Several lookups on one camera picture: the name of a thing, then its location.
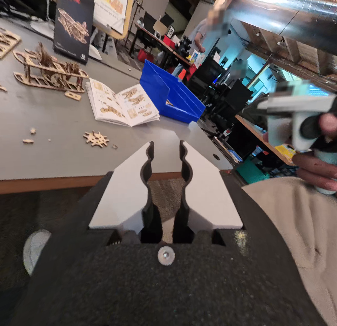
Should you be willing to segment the long background table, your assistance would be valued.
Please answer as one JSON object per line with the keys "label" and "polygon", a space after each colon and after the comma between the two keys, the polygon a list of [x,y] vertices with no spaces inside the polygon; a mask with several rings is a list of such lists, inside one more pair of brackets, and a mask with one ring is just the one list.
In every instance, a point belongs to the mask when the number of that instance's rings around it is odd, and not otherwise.
{"label": "long background table", "polygon": [[129,50],[130,56],[133,53],[136,41],[140,38],[140,31],[141,31],[142,33],[148,35],[156,43],[156,45],[158,45],[159,48],[165,52],[165,56],[164,56],[164,59],[163,59],[164,61],[160,65],[161,68],[165,68],[168,64],[168,61],[172,57],[176,58],[177,61],[183,65],[183,67],[189,68],[189,67],[192,66],[192,63],[190,61],[188,61],[186,58],[180,56],[175,50],[173,50],[170,46],[168,46],[166,43],[164,43],[159,38],[155,37],[155,35],[150,33],[148,30],[144,29],[143,27],[141,27],[139,24],[137,24],[135,22],[133,22],[133,25],[136,27],[137,31],[136,31],[136,34],[133,38],[133,42],[130,46],[130,50]]}

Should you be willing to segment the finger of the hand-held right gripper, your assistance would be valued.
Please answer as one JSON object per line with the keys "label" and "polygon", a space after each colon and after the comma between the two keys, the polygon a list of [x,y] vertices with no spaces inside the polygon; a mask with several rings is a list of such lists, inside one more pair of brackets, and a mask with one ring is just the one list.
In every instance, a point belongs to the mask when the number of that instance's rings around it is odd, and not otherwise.
{"label": "finger of the hand-held right gripper", "polygon": [[279,96],[261,102],[257,110],[267,113],[327,112],[331,109],[336,95],[329,96]]}

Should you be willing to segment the silver ventilation duct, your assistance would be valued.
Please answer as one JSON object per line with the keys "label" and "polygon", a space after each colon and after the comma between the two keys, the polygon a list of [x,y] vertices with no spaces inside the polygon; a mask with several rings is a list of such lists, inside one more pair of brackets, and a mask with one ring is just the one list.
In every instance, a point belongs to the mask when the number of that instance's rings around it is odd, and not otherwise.
{"label": "silver ventilation duct", "polygon": [[337,55],[337,0],[232,0],[234,19]]}

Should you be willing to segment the open instruction booklet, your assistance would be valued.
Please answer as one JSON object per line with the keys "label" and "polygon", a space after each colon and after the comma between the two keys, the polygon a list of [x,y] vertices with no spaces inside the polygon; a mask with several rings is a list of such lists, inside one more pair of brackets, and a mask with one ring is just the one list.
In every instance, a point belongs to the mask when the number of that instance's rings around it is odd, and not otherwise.
{"label": "open instruction booklet", "polygon": [[127,127],[159,121],[159,111],[141,84],[119,93],[92,78],[86,90],[96,121]]}

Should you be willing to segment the white paper sheet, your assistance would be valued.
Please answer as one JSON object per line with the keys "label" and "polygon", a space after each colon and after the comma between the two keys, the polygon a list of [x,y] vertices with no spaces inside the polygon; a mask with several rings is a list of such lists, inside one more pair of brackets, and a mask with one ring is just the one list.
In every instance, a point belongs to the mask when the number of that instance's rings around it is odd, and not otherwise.
{"label": "white paper sheet", "polygon": [[53,40],[55,26],[52,22],[37,20],[30,22],[31,28],[37,33]]}

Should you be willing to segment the black office chair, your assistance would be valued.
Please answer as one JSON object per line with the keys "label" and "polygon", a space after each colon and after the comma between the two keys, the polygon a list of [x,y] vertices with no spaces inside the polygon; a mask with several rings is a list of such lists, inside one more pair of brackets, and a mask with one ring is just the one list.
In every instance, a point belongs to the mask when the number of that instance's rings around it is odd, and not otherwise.
{"label": "black office chair", "polygon": [[213,57],[208,56],[193,73],[186,86],[198,99],[201,99],[206,89],[224,72],[225,69]]}

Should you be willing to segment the wooden gear piece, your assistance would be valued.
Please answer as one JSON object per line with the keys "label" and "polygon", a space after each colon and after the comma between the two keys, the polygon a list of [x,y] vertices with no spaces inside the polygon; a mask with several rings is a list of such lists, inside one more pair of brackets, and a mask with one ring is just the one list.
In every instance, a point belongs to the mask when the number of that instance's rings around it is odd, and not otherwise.
{"label": "wooden gear piece", "polygon": [[102,135],[100,132],[85,132],[82,136],[86,139],[86,143],[91,143],[92,147],[107,147],[107,143],[109,142],[107,136]]}

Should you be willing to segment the blue plastic bin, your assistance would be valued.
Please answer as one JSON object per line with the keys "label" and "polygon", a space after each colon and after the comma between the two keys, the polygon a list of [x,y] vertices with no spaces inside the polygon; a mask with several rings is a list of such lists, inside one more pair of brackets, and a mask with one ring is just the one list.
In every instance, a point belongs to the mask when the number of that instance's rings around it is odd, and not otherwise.
{"label": "blue plastic bin", "polygon": [[[178,78],[145,61],[140,84],[159,114],[185,123],[197,122],[205,105]],[[166,105],[169,100],[175,107]]]}

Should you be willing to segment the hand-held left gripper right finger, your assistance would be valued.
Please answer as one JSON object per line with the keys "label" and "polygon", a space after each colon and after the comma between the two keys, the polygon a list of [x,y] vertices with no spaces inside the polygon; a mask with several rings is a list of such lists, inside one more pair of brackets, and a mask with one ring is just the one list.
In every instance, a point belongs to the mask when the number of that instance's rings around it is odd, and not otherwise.
{"label": "hand-held left gripper right finger", "polygon": [[243,222],[220,170],[184,140],[180,141],[182,189],[173,242],[192,242],[200,231],[240,230]]}

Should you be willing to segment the wooden biplane model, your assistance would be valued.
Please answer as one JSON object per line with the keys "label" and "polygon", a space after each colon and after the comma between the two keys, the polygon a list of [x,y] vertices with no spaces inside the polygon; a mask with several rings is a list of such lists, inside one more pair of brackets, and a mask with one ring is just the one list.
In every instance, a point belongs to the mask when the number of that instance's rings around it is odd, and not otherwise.
{"label": "wooden biplane model", "polygon": [[14,58],[23,65],[24,72],[14,72],[15,79],[27,86],[61,92],[84,93],[83,81],[88,74],[76,62],[60,62],[42,42],[35,51],[13,50]]}

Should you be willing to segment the person's right hand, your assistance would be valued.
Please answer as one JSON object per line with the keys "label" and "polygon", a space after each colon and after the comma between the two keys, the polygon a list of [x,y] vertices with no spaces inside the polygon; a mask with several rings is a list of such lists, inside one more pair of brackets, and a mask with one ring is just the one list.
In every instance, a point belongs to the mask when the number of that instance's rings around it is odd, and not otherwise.
{"label": "person's right hand", "polygon": [[[322,134],[332,141],[336,141],[337,118],[331,113],[323,114],[319,119]],[[299,168],[297,175],[308,184],[316,188],[336,193],[337,167],[322,161],[313,152],[296,154],[293,162]]]}

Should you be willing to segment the black monitor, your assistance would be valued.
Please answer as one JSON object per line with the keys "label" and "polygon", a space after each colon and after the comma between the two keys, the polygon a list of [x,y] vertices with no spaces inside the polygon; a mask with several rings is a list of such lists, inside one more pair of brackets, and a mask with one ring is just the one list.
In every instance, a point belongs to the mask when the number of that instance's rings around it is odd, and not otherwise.
{"label": "black monitor", "polygon": [[144,29],[146,29],[148,32],[154,35],[154,24],[156,23],[157,19],[151,16],[147,11],[144,13],[143,17],[143,24],[144,24]]}

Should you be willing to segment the wooden background table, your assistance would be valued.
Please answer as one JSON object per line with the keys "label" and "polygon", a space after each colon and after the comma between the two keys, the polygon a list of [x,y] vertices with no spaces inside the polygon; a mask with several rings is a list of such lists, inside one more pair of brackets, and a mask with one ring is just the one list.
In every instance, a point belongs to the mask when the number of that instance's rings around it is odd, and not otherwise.
{"label": "wooden background table", "polygon": [[268,147],[270,151],[274,155],[276,155],[280,160],[283,161],[288,166],[296,166],[295,164],[292,163],[292,160],[288,159],[286,156],[284,156],[281,152],[279,152],[275,147],[270,145],[267,141],[263,139],[263,133],[259,131],[251,122],[247,121],[246,119],[242,118],[239,115],[235,115],[235,118],[245,127],[247,128],[255,137],[262,143],[264,146]]}

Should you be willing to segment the wooden cut-out sheet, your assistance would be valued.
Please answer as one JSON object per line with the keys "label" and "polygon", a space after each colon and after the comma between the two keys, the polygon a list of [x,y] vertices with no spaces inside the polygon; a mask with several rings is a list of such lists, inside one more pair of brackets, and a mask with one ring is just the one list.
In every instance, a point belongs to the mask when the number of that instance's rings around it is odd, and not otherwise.
{"label": "wooden cut-out sheet", "polygon": [[21,36],[0,27],[0,60],[6,57],[20,42]]}

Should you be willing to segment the grey shoe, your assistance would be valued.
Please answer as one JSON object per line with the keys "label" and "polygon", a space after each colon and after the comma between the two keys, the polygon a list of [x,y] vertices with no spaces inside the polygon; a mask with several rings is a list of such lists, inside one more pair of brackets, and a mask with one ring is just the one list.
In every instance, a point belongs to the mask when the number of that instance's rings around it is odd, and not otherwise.
{"label": "grey shoe", "polygon": [[32,233],[25,241],[23,247],[23,265],[30,276],[50,236],[51,233],[48,230],[41,229]]}

